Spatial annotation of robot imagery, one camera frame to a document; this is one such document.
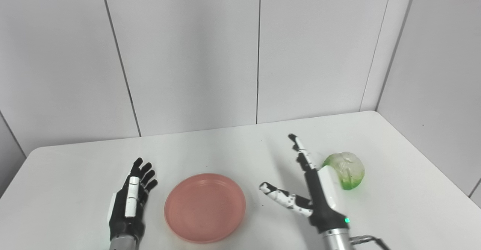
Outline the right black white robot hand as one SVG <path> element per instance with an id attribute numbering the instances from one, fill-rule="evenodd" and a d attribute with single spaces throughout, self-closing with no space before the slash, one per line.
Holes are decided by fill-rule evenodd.
<path id="1" fill-rule="evenodd" d="M 333 229 L 349 229 L 346 204 L 337 172 L 331 166 L 317 168 L 301 139 L 290 133 L 310 198 L 305 198 L 273 186 L 268 182 L 259 185 L 259 190 L 281 206 L 308 218 L 318 233 Z"/>

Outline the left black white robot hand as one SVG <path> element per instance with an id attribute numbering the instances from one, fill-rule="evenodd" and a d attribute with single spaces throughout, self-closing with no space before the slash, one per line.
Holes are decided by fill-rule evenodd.
<path id="1" fill-rule="evenodd" d="M 158 185 L 150 162 L 137 158 L 122 188 L 114 194 L 109 217 L 110 242 L 130 238 L 135 245 L 145 234 L 144 211 L 151 190 Z"/>

